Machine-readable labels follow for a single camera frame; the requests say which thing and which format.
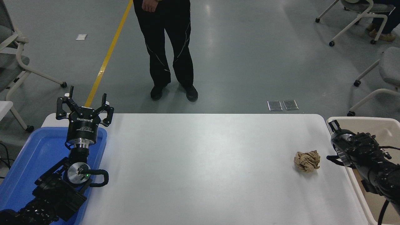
crumpled paper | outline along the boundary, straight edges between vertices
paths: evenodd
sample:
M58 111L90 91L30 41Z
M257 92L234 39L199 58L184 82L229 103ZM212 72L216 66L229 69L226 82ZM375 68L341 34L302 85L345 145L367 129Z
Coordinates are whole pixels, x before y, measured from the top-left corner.
M306 153L297 152L294 157L294 163L296 166L306 173L313 172L318 169L320 163L320 155L317 151L310 151Z

tan shoe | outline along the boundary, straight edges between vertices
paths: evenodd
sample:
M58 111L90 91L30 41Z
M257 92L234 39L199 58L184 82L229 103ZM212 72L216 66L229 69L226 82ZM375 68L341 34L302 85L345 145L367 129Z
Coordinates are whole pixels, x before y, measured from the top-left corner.
M375 28L376 28L376 24L370 24L367 27L367 31L373 31L373 30L375 30Z
M375 38L377 33L378 32L376 30L372 30L371 32L369 32L369 36L371 38ZM395 39L396 39L396 36L391 34L391 33L389 33L389 34L380 34L380 36L379 36L379 40L384 40L384 41L389 41L389 42L390 41L394 41Z

person's leg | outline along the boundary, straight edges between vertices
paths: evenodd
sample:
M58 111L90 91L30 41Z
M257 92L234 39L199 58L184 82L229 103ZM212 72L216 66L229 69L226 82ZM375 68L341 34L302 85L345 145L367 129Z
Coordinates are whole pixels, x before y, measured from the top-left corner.
M381 13L388 16L388 21L382 30L382 34L389 34L400 23L400 1L399 0L374 0L376 4L392 4L396 8L389 14L389 12ZM383 18L374 18L372 21L376 24L375 30L378 31L383 23Z
M174 49L173 68L176 78L187 89L193 86L193 62L189 52L190 1L168 0L165 30Z
M150 75L154 86L161 91L164 86L171 82L171 73L165 56L164 25L161 22L162 17L159 12L163 7L163 2L158 4L155 12L142 10L142 3L143 0L133 1L147 52L150 55Z

yellow floor line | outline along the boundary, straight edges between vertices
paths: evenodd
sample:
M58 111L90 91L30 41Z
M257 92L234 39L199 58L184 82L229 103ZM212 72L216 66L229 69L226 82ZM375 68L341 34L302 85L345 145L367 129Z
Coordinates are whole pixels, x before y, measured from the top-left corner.
M94 81L92 90L90 91L88 99L86 100L85 107L90 107L90 105L91 105L91 103L93 101L94 95L96 94L96 91L97 91L97 88L98 88L98 86L100 84L101 78L103 77L104 71L106 70L108 61L110 60L112 51L114 50L115 44L117 43L118 37L120 36L122 27L124 26L126 17L128 16L130 7L132 6L132 2L133 2L132 0L129 0L128 6L126 7L124 15L122 16L122 19L121 19L120 25L118 26L117 32L115 33L114 38L112 39L110 48L108 49L108 52L107 52L107 55L106 55L106 57L105 57L105 59L103 61L103 64L101 65L99 74L97 74L97 78Z

robotic arm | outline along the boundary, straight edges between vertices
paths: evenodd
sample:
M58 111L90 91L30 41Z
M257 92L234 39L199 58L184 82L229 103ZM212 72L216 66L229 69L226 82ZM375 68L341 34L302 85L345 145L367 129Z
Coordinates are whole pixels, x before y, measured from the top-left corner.
M327 156L327 159L338 165L356 168L365 190L384 196L400 215L400 165L388 161L392 157L384 150L394 147L379 146L375 135L370 133L355 134L341 129L336 120L329 126L333 132L331 143L337 156Z
M112 121L114 108L103 95L102 105L98 109L78 106L72 99L74 87L57 100L56 119L66 119L62 109L67 104L71 113L65 146L69 156L63 158L35 181L37 187L32 194L35 198L15 212L11 209L0 211L1 225L48 225L59 218L69 220L86 201L84 191L89 187L102 187L108 183L108 172L92 170L87 164L89 146L97 141L98 125L108 127ZM101 121L99 114L107 112ZM91 175L103 175L102 183L92 183Z

